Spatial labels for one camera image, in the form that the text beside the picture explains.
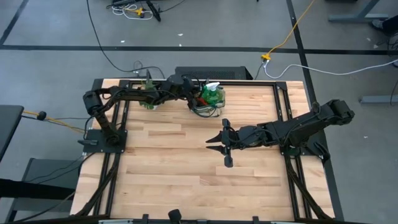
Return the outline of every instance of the black clamp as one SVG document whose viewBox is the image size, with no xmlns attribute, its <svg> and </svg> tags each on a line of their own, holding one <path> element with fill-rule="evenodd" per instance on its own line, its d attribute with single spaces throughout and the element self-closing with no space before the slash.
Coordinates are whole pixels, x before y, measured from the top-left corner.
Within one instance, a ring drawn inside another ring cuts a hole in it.
<svg viewBox="0 0 398 224">
<path fill-rule="evenodd" d="M 259 217 L 253 217 L 253 224 L 260 224 Z"/>
<path fill-rule="evenodd" d="M 148 224 L 149 215 L 143 214 L 141 219 L 141 224 Z"/>
</svg>

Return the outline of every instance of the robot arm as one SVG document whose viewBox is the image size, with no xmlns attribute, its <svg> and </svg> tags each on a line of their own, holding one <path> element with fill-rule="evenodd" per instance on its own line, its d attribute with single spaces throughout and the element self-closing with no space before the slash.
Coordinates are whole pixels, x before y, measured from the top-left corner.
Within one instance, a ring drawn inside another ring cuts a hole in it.
<svg viewBox="0 0 398 224">
<path fill-rule="evenodd" d="M 104 94 L 111 95 L 105 104 L 101 100 L 101 95 Z M 105 112 L 110 110 L 115 103 L 126 100 L 141 101 L 149 105 L 160 105 L 169 100 L 187 100 L 188 107 L 192 109 L 200 104 L 196 100 L 200 95 L 200 83 L 195 85 L 190 78 L 172 75 L 166 81 L 145 90 L 118 86 L 91 90 L 85 93 L 83 101 L 88 114 L 94 117 L 101 126 L 106 143 L 114 146 L 119 143 L 119 133 L 111 125 Z"/>
<path fill-rule="evenodd" d="M 221 142 L 224 146 L 207 146 L 225 156 L 226 167 L 233 166 L 231 150 L 247 147 L 279 145 L 284 149 L 305 147 L 309 137 L 329 125 L 344 125 L 351 122 L 354 112 L 344 101 L 331 100 L 320 106 L 313 104 L 310 112 L 288 121 L 273 121 L 245 126 L 235 131 L 227 119 L 223 119 L 223 130 L 207 143 Z"/>
</svg>

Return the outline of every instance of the wooden tabletop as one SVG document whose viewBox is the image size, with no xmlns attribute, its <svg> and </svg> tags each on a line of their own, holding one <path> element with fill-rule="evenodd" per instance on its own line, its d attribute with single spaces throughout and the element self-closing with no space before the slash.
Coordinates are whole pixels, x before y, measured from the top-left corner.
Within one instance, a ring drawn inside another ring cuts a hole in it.
<svg viewBox="0 0 398 224">
<path fill-rule="evenodd" d="M 118 84 L 119 80 L 107 79 L 103 88 Z M 303 83 L 287 82 L 287 87 L 293 117 L 308 112 Z M 235 150 L 233 168 L 224 166 L 219 152 L 205 148 L 205 141 L 222 129 L 223 118 L 228 118 L 234 129 L 277 120 L 271 87 L 224 88 L 226 106 L 218 118 L 201 118 L 182 100 L 168 101 L 154 111 L 130 102 L 126 151 L 121 156 L 111 218 L 141 218 L 147 213 L 151 219 L 168 219 L 167 213 L 178 208 L 183 219 L 294 219 L 285 162 L 277 146 Z M 109 119 L 112 113 L 107 111 Z M 94 122 L 93 128 L 98 129 L 98 123 Z M 83 164 L 71 214 L 96 190 L 103 157 L 95 154 Z M 302 156 L 302 164 L 308 191 L 325 213 L 334 217 L 321 160 Z M 296 191 L 303 214 L 302 197 Z M 107 194 L 106 189 L 101 213 Z"/>
</svg>

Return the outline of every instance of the black floor stripe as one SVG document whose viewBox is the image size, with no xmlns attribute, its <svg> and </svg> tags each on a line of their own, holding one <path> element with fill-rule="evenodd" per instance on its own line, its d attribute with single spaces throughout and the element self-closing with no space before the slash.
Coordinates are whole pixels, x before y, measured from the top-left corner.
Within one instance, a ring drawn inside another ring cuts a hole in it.
<svg viewBox="0 0 398 224">
<path fill-rule="evenodd" d="M 287 3 L 287 8 L 289 10 L 290 20 L 292 21 L 292 26 L 294 26 L 297 20 L 296 20 L 296 15 L 294 13 L 292 0 L 286 0 L 286 3 Z M 300 36 L 299 26 L 297 26 L 296 29 L 294 29 L 293 33 L 294 33 L 294 38 L 296 40 L 298 56 L 300 57 L 301 64 L 303 66 L 308 67 L 307 58 L 304 53 L 303 42 Z M 315 96 L 315 90 L 313 89 L 310 71 L 306 68 L 303 68 L 303 73 L 304 73 L 305 83 L 307 84 L 308 97 L 310 98 L 310 102 L 313 103 L 317 100 L 317 98 Z"/>
<path fill-rule="evenodd" d="M 398 55 L 398 50 L 327 50 L 304 49 L 305 54 L 332 54 L 332 55 Z"/>
<path fill-rule="evenodd" d="M 10 24 L 8 24 L 7 29 L 2 33 L 1 39 L 0 39 L 0 45 L 3 45 L 5 41 L 7 40 L 8 35 L 10 35 L 12 28 L 14 28 L 15 23 L 18 21 L 19 16 L 22 14 L 22 12 L 25 9 L 26 4 L 29 2 L 29 0 L 23 0 L 21 5 L 19 6 L 17 12 L 15 13 L 14 17 L 12 18 Z"/>
<path fill-rule="evenodd" d="M 151 46 L 102 46 L 105 51 L 159 51 L 159 52 L 268 52 L 267 47 L 151 47 Z M 99 51 L 98 46 L 38 46 L 3 45 L 0 50 L 81 50 Z M 278 53 L 298 53 L 297 49 L 277 49 Z"/>
<path fill-rule="evenodd" d="M 104 46 L 105 51 L 158 51 L 158 52 L 259 52 L 267 47 L 149 47 L 149 46 Z M 97 46 L 39 46 L 39 45 L 0 45 L 0 50 L 59 50 L 59 51 L 99 51 Z M 333 50 L 304 49 L 305 54 L 322 55 L 398 55 L 398 50 Z M 275 53 L 297 54 L 298 49 L 276 49 Z"/>
</svg>

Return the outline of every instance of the gray floor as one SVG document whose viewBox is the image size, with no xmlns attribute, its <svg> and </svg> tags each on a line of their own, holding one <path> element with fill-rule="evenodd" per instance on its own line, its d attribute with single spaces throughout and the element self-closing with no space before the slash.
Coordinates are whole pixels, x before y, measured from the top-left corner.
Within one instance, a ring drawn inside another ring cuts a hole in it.
<svg viewBox="0 0 398 224">
<path fill-rule="evenodd" d="M 4 30 L 22 1 L 0 0 L 0 30 Z M 163 0 L 163 8 L 177 0 Z M 293 0 L 301 15 L 309 0 Z M 318 0 L 299 25 L 306 49 L 373 50 L 383 35 L 367 24 L 330 24 L 327 14 L 354 12 L 358 3 Z M 104 7 L 108 0 L 90 1 L 93 20 L 103 45 L 273 47 L 284 40 L 292 26 L 285 1 L 187 0 L 162 15 L 162 22 L 130 21 Z M 398 11 L 395 0 L 381 1 L 375 13 Z M 85 1 L 30 0 L 6 40 L 6 45 L 96 46 Z M 294 37 L 284 46 L 296 48 Z M 108 52 L 117 66 L 132 68 L 135 60 L 155 65 L 165 74 L 176 66 L 244 65 L 255 74 L 261 53 L 255 52 Z M 386 63 L 388 56 L 308 55 L 311 67 L 347 72 Z M 278 75 L 298 54 L 272 54 L 269 73 Z M 151 71 L 160 78 L 160 73 Z M 363 95 L 389 95 L 398 79 L 398 69 L 388 66 L 352 76 L 334 77 L 311 73 L 320 103 L 345 100 L 356 117 L 346 126 L 326 130 L 336 182 L 345 219 L 366 223 L 395 223 L 398 207 L 398 107 L 361 106 Z M 50 116 L 87 117 L 81 100 L 94 78 L 126 77 L 115 70 L 98 51 L 0 50 L 1 104 L 23 105 L 27 110 L 45 110 Z M 268 78 L 261 73 L 259 79 Z M 283 80 L 303 80 L 293 68 Z M 84 121 L 71 121 L 83 126 Z M 29 158 L 76 159 L 81 136 L 68 129 L 38 121 L 22 120 L 0 163 L 0 177 L 20 180 Z M 10 200 L 0 200 L 0 222 Z"/>
</svg>

